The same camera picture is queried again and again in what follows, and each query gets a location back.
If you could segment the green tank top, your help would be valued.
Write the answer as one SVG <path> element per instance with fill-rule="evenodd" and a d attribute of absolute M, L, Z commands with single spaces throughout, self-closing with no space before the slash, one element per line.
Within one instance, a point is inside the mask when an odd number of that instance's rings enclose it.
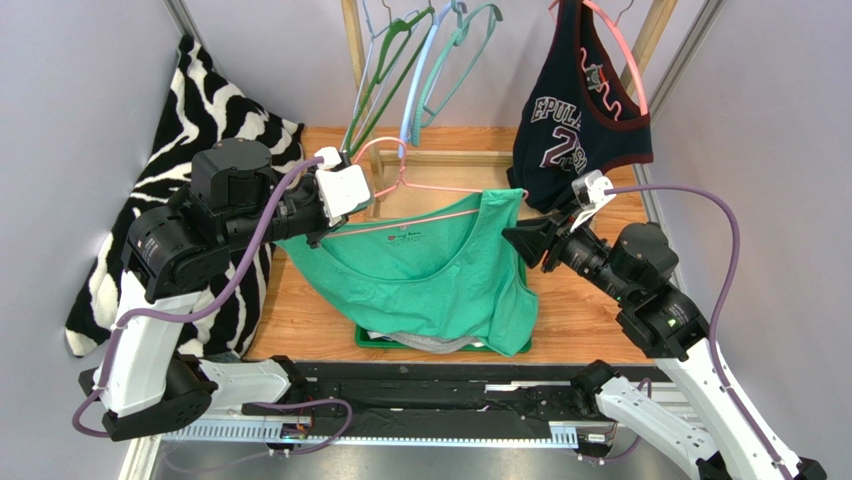
<path fill-rule="evenodd" d="M 503 238 L 523 192 L 484 190 L 407 219 L 347 224 L 310 247 L 278 242 L 309 285 L 359 327 L 471 337 L 503 356 L 530 342 L 539 300 Z"/>

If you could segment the pink wire hanger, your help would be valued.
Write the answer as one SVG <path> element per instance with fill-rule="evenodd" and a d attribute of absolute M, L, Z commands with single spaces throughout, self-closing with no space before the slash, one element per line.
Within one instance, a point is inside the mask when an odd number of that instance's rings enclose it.
<path fill-rule="evenodd" d="M 507 189 L 512 163 L 508 151 L 423 149 L 390 136 L 367 141 L 356 158 L 375 194 L 357 221 L 411 218 L 484 190 Z"/>

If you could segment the navy maroon tank top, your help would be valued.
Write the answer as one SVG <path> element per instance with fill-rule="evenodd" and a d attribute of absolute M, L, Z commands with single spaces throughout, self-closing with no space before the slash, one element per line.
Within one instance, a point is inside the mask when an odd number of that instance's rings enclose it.
<path fill-rule="evenodd" d="M 650 117 L 617 77 L 594 13 L 562 1 L 548 56 L 526 101 L 507 171 L 527 205 L 547 214 L 576 198 L 572 182 L 599 170 L 652 162 Z"/>

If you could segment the grey tank top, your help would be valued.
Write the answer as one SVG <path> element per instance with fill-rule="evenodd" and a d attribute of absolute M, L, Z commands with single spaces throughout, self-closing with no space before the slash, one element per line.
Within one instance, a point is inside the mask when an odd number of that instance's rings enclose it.
<path fill-rule="evenodd" d="M 472 336 L 444 339 L 399 332 L 384 334 L 384 337 L 409 348 L 441 355 L 453 353 L 468 346 L 482 346 L 482 343 L 476 337 Z"/>

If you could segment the teal plastic hanger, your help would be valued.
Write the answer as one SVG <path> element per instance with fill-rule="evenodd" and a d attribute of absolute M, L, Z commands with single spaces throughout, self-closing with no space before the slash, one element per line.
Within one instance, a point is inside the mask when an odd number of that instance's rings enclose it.
<path fill-rule="evenodd" d="M 462 21 L 453 13 L 445 17 L 427 57 L 421 83 L 425 90 L 419 100 L 419 107 L 425 110 L 419 145 L 423 131 L 465 82 L 504 20 L 500 7 L 493 2 L 467 9 Z"/>

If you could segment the light blue plastic hanger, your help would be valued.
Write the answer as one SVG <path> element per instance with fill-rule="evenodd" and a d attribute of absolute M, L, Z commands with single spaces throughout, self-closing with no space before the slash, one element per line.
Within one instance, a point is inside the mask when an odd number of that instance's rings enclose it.
<path fill-rule="evenodd" d="M 419 145 L 420 130 L 422 129 L 422 116 L 425 110 L 419 107 L 419 100 L 425 90 L 421 86 L 424 77 L 424 69 L 430 49 L 434 44 L 437 33 L 445 17 L 453 13 L 459 21 L 467 14 L 467 5 L 463 1 L 449 1 L 437 13 L 428 27 L 422 48 L 415 56 L 415 66 L 410 86 L 405 99 L 402 120 L 399 129 L 399 138 L 405 145 Z"/>

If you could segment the pink plastic hanger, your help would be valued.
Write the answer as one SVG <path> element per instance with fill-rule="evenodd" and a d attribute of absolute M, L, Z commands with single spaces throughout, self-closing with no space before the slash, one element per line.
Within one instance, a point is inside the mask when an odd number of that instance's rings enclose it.
<path fill-rule="evenodd" d="M 603 21 L 605 26 L 610 31 L 612 37 L 617 42 L 617 45 L 621 50 L 622 56 L 625 59 L 625 66 L 627 67 L 629 73 L 628 79 L 633 81 L 633 86 L 637 95 L 636 104 L 638 105 L 640 115 L 649 116 L 649 105 L 641 71 L 632 53 L 632 50 L 630 49 L 629 44 L 624 38 L 621 30 L 618 28 L 618 21 L 621 18 L 621 14 L 619 14 L 616 20 L 613 21 L 610 16 L 594 1 L 586 0 L 583 1 L 583 4 L 586 5 L 594 14 L 596 14 Z M 613 119 L 618 120 L 623 111 L 623 105 L 620 101 L 609 101 L 609 96 L 611 92 L 610 82 L 604 81 L 601 76 L 599 76 L 599 79 L 601 80 L 600 84 L 597 87 L 594 87 L 593 90 L 601 94 L 601 99 L 604 106 L 609 112 L 613 114 Z"/>

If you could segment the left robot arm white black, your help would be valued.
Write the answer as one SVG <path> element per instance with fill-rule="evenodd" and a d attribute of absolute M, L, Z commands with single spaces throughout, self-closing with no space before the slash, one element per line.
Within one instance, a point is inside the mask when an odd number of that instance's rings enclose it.
<path fill-rule="evenodd" d="M 278 175 L 244 138 L 196 154 L 190 181 L 141 214 L 122 251 L 121 296 L 101 365 L 79 382 L 115 442 L 178 431 L 210 411 L 281 409 L 296 373 L 280 360 L 222 363 L 178 352 L 182 328 L 222 307 L 263 246 L 317 247 L 374 196 L 361 165 L 326 147 Z"/>

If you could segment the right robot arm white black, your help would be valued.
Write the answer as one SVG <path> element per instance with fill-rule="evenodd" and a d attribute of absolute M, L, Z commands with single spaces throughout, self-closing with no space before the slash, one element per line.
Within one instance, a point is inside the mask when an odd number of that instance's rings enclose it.
<path fill-rule="evenodd" d="M 502 235 L 529 267 L 564 265 L 618 303 L 625 336 L 677 386 L 701 424 L 660 405 L 612 366 L 596 360 L 571 380 L 568 401 L 581 417 L 605 416 L 647 441 L 692 479 L 824 479 L 822 465 L 798 456 L 745 401 L 731 398 L 714 365 L 710 326 L 671 281 L 678 263 L 661 228 L 625 227 L 614 245 L 570 216 L 523 220 Z"/>

